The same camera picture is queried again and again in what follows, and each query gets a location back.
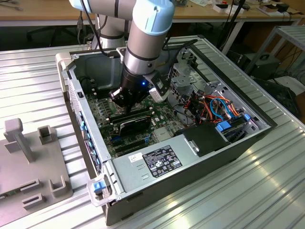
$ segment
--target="wooden desk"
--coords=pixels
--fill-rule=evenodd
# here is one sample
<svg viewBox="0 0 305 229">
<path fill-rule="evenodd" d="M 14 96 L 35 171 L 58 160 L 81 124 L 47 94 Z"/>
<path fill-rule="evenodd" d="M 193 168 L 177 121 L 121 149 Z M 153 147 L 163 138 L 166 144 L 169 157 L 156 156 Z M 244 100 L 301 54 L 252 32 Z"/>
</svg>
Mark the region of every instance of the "wooden desk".
<svg viewBox="0 0 305 229">
<path fill-rule="evenodd" d="M 76 25 L 79 10 L 73 8 L 68 0 L 18 0 L 23 11 L 0 6 L 0 26 L 48 26 Z M 302 15 L 270 17 L 257 9 L 258 5 L 250 4 L 251 9 L 240 14 L 237 24 L 229 37 L 223 53 L 227 53 L 242 25 L 246 21 L 294 21 L 297 25 Z M 202 7 L 188 2 L 186 7 L 176 7 L 173 22 L 224 22 L 228 14 L 218 13 L 211 5 Z M 88 24 L 84 14 L 84 24 Z"/>
</svg>

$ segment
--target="power supply label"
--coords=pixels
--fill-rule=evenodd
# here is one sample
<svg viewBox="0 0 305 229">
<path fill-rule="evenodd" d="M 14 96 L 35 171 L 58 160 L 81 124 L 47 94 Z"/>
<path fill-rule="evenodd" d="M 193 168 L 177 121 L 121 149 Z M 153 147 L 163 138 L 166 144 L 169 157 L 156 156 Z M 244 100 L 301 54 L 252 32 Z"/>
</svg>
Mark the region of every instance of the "power supply label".
<svg viewBox="0 0 305 229">
<path fill-rule="evenodd" d="M 182 166 L 182 163 L 170 145 L 144 154 L 143 159 L 152 173 L 152 176 L 155 178 Z"/>
</svg>

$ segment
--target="blue cable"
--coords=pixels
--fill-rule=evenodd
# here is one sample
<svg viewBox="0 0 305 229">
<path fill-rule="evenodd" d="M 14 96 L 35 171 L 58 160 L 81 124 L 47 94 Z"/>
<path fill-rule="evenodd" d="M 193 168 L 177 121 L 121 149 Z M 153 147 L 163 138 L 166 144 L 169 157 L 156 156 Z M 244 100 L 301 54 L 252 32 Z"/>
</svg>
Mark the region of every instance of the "blue cable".
<svg viewBox="0 0 305 229">
<path fill-rule="evenodd" d="M 214 109 L 213 109 L 213 107 L 212 107 L 212 102 L 213 102 L 213 100 L 214 100 L 214 99 L 212 99 L 211 102 L 210 102 L 210 109 L 211 109 L 211 112 L 212 112 L 215 116 L 221 118 L 221 120 L 223 121 L 224 119 L 223 119 L 220 115 L 216 114 L 215 111 L 214 111 Z"/>
<path fill-rule="evenodd" d="M 228 107 L 227 107 L 227 105 L 224 103 L 224 101 L 221 100 L 221 99 L 218 99 L 218 98 L 212 99 L 211 102 L 210 102 L 210 109 L 211 109 L 212 113 L 213 113 L 215 116 L 221 118 L 222 121 L 224 120 L 220 115 L 218 115 L 218 114 L 215 113 L 215 111 L 214 111 L 214 109 L 213 109 L 213 107 L 212 107 L 213 100 L 218 100 L 218 101 L 220 101 L 220 102 L 224 105 L 224 107 L 225 107 L 226 111 L 229 113 L 229 115 L 230 115 L 231 117 L 235 117 L 235 115 L 228 109 Z"/>
</svg>

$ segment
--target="motherboard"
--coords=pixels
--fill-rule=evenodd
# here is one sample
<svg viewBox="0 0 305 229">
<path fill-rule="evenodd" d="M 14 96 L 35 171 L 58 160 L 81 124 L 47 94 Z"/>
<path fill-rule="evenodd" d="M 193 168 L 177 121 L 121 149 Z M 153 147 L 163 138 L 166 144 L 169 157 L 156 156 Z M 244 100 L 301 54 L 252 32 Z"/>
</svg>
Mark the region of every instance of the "motherboard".
<svg viewBox="0 0 305 229">
<path fill-rule="evenodd" d="M 136 104 L 129 115 L 110 98 L 86 98 L 113 158 L 169 139 L 185 128 L 167 102 L 157 104 L 150 96 Z"/>
</svg>

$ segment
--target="gray plastic bracket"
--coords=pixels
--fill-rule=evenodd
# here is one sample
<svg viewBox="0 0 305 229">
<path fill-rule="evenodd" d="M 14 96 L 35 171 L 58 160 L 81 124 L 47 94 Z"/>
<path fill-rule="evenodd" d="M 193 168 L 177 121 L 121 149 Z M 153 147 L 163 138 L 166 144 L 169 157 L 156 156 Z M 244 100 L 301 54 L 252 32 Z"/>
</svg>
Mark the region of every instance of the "gray plastic bracket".
<svg viewBox="0 0 305 229">
<path fill-rule="evenodd" d="M 38 179 L 31 180 L 26 184 L 20 185 L 20 191 L 25 194 L 41 187 L 41 182 Z"/>
<path fill-rule="evenodd" d="M 13 142 L 9 142 L 7 144 L 4 144 L 5 148 L 8 150 L 8 152 L 11 154 L 11 153 L 14 153 L 14 152 L 17 152 L 20 149 L 18 143 L 16 141 L 13 141 Z"/>
<path fill-rule="evenodd" d="M 63 175 L 61 175 L 61 186 L 57 186 L 53 184 L 51 180 L 49 180 L 49 187 L 52 195 L 55 198 L 60 197 L 69 190 L 69 187 L 66 185 Z"/>
<path fill-rule="evenodd" d="M 45 198 L 41 193 L 31 196 L 29 198 L 23 199 L 22 200 L 22 206 L 24 209 L 28 210 L 30 208 L 33 208 L 39 204 L 42 204 L 45 201 Z"/>
<path fill-rule="evenodd" d="M 22 134 L 23 131 L 22 121 L 19 118 L 6 120 L 4 122 L 4 127 L 5 127 L 4 136 L 6 137 L 7 141 L 11 143 L 11 144 L 8 143 L 8 145 L 5 146 L 7 149 L 9 148 L 8 151 L 11 153 L 12 150 L 17 148 L 16 144 L 13 143 L 14 141 L 12 141 L 14 139 L 17 142 L 19 148 L 23 151 L 25 157 L 27 158 L 28 163 L 35 161 L 29 143 Z"/>
<path fill-rule="evenodd" d="M 49 125 L 39 127 L 37 131 L 42 145 L 51 143 L 55 140 Z"/>
</svg>

